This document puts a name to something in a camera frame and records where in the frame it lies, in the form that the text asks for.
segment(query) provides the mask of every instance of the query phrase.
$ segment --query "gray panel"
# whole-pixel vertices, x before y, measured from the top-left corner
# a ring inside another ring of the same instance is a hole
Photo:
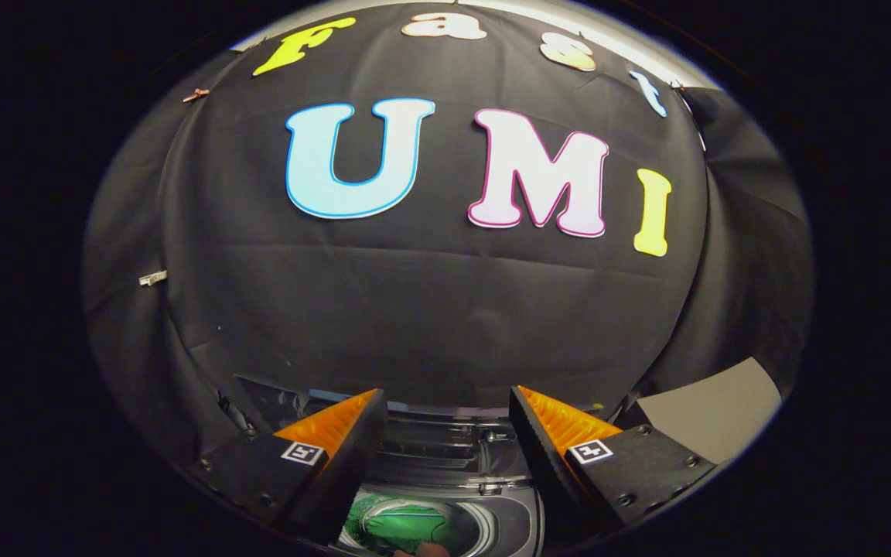
[[[779,408],[779,391],[754,357],[673,391],[640,398],[663,433],[713,462],[736,457]]]

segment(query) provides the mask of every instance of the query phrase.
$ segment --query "white wall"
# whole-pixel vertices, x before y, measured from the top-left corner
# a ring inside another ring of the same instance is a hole
[[[423,0],[441,4],[452,4],[452,0]],[[334,15],[389,4],[409,4],[414,0],[332,0],[297,11],[261,31],[245,41],[233,46],[233,50],[245,50],[264,38],[282,35],[290,29],[308,25],[311,22],[331,18]],[[682,84],[687,87],[710,87],[720,89],[703,70],[683,59],[679,53],[673,53],[668,46],[662,45],[643,32],[627,26],[608,15],[602,14],[586,6],[566,0],[461,0],[460,4],[482,6],[502,10],[526,17],[549,22],[555,27],[563,28],[569,35],[582,32],[587,41],[596,43],[621,54],[628,60],[639,64],[659,79],[668,84]]]

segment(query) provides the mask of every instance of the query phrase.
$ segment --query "black background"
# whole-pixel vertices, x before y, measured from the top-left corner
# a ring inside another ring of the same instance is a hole
[[[601,7],[713,71],[791,148],[818,306],[802,378],[756,446],[591,554],[891,555],[891,2],[641,5],[686,35],[633,6]],[[294,554],[128,428],[85,343],[78,261],[94,188],[135,118],[295,7],[0,4],[0,554]]]

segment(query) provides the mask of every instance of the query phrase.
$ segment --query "yellow letter f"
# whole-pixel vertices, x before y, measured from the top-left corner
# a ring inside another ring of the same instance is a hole
[[[263,66],[258,67],[254,71],[254,75],[267,73],[270,70],[274,70],[276,67],[296,63],[296,61],[305,57],[305,54],[301,52],[301,49],[303,49],[304,46],[311,49],[311,47],[321,45],[321,43],[324,43],[330,36],[332,36],[332,29],[350,27],[350,25],[353,25],[355,22],[357,22],[357,18],[342,18],[333,22],[327,22],[326,24],[317,27],[312,27],[311,29],[295,32],[294,35],[287,35],[280,42],[280,46],[277,47],[277,52],[273,53],[273,56],[270,56],[270,60],[266,60],[266,63],[263,64]]]

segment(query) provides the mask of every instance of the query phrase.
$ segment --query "letter m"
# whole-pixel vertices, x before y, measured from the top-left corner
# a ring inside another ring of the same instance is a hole
[[[538,132],[521,114],[484,109],[476,122],[487,130],[487,176],[480,201],[469,206],[469,219],[487,228],[510,228],[521,222],[514,204],[515,179],[535,226],[545,226],[562,194],[565,209],[555,219],[566,234],[598,237],[604,233],[601,189],[609,149],[590,134],[573,132],[555,159],[549,159]]]

